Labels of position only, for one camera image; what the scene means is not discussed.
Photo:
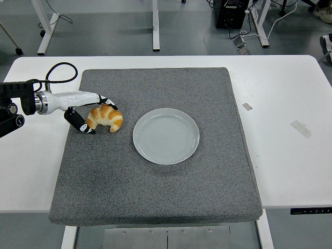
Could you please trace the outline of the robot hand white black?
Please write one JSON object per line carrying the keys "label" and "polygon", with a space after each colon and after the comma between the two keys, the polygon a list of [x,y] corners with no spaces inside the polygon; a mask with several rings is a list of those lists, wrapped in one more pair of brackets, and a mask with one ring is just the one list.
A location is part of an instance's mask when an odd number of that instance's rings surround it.
{"label": "robot hand white black", "polygon": [[40,114],[48,115],[55,110],[63,110],[64,118],[78,131],[95,134],[95,131],[85,122],[82,116],[74,110],[77,106],[91,104],[106,104],[117,110],[117,106],[107,97],[93,92],[77,91],[52,94],[46,91],[40,93],[43,96],[43,109]]}

